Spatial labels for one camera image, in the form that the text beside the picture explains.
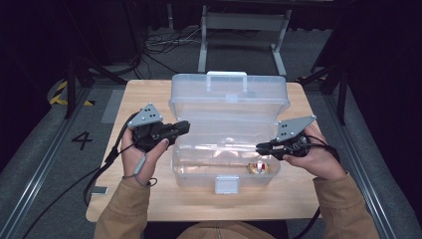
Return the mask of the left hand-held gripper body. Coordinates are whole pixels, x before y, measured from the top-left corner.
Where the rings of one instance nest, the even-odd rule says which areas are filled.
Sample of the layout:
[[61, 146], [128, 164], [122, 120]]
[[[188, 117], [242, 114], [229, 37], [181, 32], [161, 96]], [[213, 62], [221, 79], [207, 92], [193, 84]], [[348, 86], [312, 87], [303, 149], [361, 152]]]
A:
[[164, 138], [169, 145], [174, 144], [174, 128], [171, 123], [164, 124], [163, 117], [157, 108], [147, 104], [128, 121], [127, 126], [132, 130], [134, 146], [144, 152], [150, 152]]

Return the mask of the white metal desk frame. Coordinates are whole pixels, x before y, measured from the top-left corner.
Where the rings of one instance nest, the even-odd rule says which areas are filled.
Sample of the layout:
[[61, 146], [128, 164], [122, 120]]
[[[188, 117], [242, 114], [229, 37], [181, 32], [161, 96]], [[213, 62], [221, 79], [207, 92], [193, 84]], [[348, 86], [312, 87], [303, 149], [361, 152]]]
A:
[[197, 71], [206, 72], [207, 63], [207, 31], [213, 30], [247, 30], [277, 32], [278, 40], [270, 45], [270, 50], [280, 76], [287, 74], [281, 48], [291, 20], [292, 11], [286, 10], [282, 15], [247, 14], [247, 13], [215, 13], [210, 12], [207, 5], [202, 6], [200, 22], [201, 46]]

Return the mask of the person's left hand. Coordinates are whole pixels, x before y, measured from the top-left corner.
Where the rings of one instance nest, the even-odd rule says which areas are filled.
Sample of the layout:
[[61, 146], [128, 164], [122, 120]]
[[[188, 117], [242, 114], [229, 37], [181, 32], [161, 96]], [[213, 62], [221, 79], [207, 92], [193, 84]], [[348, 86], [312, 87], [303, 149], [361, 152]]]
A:
[[165, 138], [150, 152], [144, 153], [132, 145], [132, 131], [127, 129], [121, 138], [123, 178], [135, 185], [147, 186], [159, 158], [166, 152], [169, 141]]

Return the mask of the person's torso tan clothing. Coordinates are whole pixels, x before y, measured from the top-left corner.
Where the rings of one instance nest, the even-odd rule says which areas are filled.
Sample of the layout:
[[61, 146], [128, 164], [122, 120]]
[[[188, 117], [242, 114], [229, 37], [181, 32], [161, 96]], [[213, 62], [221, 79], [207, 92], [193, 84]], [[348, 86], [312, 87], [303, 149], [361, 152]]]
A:
[[276, 239], [258, 227], [241, 221], [209, 221], [185, 229], [177, 239]]

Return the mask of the person's right hand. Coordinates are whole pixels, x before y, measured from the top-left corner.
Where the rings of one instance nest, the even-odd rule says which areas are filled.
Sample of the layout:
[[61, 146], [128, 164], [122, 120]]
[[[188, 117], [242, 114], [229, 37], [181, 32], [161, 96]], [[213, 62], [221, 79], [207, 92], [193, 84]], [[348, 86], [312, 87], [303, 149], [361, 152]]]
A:
[[335, 180], [346, 176], [346, 172], [335, 157], [322, 147], [312, 146], [304, 157], [284, 155], [283, 160], [324, 180]]

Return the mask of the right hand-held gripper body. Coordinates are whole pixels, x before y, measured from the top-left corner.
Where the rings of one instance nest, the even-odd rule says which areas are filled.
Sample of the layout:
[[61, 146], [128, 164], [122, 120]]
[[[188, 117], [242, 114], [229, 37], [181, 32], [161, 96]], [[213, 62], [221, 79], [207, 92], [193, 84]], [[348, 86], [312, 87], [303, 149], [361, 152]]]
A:
[[275, 158], [282, 160], [284, 155], [304, 157], [310, 151], [310, 140], [305, 128], [317, 119], [315, 115], [295, 119], [284, 119], [278, 123], [275, 139]]

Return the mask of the round tin with red label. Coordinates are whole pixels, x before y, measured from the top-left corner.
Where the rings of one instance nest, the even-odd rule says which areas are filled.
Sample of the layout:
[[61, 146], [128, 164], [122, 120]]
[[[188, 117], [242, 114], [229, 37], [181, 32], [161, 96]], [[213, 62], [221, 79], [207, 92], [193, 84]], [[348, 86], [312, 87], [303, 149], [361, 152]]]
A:
[[268, 174], [269, 165], [261, 160], [257, 162], [251, 162], [247, 166], [250, 174]]

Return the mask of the black metal stand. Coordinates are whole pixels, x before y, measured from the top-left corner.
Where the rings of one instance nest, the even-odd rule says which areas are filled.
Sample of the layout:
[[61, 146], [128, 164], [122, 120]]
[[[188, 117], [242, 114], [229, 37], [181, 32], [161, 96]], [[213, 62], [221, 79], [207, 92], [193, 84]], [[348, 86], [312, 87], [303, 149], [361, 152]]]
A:
[[306, 77], [298, 77], [296, 82], [302, 86], [316, 80], [323, 79], [319, 91], [323, 95], [331, 95], [335, 89], [337, 93], [336, 116], [342, 125], [345, 125], [344, 111], [347, 92], [347, 72], [345, 66], [329, 66]]
[[77, 108], [77, 90], [76, 90], [76, 81], [79, 81], [80, 85], [83, 88], [91, 88], [94, 85], [93, 74], [90, 72], [90, 69], [94, 69], [100, 75], [112, 80], [113, 82], [119, 85], [125, 85], [126, 80], [122, 79], [118, 75], [107, 70], [105, 67], [94, 63], [93, 61], [83, 58], [83, 57], [74, 57], [72, 58], [67, 67], [67, 74], [65, 80], [68, 83], [68, 105], [66, 119], [69, 119], [72, 114], [76, 111]]

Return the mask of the clear plastic storage box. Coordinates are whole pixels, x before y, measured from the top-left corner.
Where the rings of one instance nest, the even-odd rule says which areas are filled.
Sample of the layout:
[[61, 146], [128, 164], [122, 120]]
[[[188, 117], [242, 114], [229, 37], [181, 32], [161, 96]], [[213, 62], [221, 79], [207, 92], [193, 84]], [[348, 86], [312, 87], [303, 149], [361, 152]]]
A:
[[[259, 155], [256, 145], [276, 137], [278, 116], [289, 106], [280, 76], [175, 75], [169, 107], [177, 120], [190, 122], [189, 133], [173, 146], [177, 184], [210, 187], [219, 194], [268, 185], [281, 163]], [[248, 164], [259, 160], [269, 165], [268, 174], [248, 172]]]

